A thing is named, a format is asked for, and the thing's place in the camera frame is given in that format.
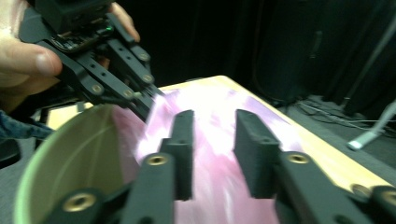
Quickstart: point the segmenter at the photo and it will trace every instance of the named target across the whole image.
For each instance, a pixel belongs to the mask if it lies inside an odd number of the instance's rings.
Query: pink cloth
[[[293,127],[252,97],[226,88],[190,86],[155,97],[148,122],[130,110],[115,107],[125,182],[135,179],[138,163],[157,152],[170,135],[174,116],[194,111],[193,199],[176,202],[176,223],[278,223],[274,200],[249,197],[233,154],[235,111],[256,113],[281,142],[284,151],[302,151]]]

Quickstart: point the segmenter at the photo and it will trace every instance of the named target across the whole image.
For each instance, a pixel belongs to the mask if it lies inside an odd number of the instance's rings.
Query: black backdrop
[[[364,67],[394,0],[118,2],[134,18],[158,86],[226,75],[274,104],[312,93],[347,98],[347,113],[370,119],[396,98],[395,38]]]

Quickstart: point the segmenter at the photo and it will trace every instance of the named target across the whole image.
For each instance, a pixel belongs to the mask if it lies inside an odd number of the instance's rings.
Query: blue denim sleeve
[[[44,139],[53,132],[52,129],[39,122],[23,123],[8,116],[0,110],[0,143],[6,139],[22,139],[35,137]]]

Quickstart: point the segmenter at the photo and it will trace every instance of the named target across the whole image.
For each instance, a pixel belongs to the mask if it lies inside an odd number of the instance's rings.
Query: wooden table
[[[161,90],[174,90],[188,87],[192,84],[204,84],[207,86],[227,87],[236,91],[241,91],[252,95],[255,99],[260,101],[263,105],[267,106],[275,113],[277,113],[284,120],[289,122],[299,134],[301,144],[304,152],[310,155],[319,167],[327,174],[332,182],[347,190],[351,190],[353,185],[361,185],[366,188],[371,188],[378,185],[390,185],[388,182],[373,174],[366,168],[362,167],[339,150],[327,144],[325,141],[309,132],[307,129],[297,124],[272,106],[265,103],[259,97],[253,95],[251,92],[244,89],[239,84],[225,76],[209,77],[198,79],[190,82],[176,84],[161,88]],[[49,113],[49,126],[57,129],[63,123],[73,118],[77,114],[76,106],[69,106],[67,108],[60,108],[52,110]]]

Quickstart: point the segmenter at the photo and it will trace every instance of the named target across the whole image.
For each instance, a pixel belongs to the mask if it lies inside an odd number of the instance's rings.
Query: human hand
[[[47,90],[59,82],[62,62],[49,49],[18,39],[25,0],[2,0],[0,14],[0,109],[12,112],[26,97]],[[140,36],[131,17],[117,3],[110,9],[125,30],[138,42]]]

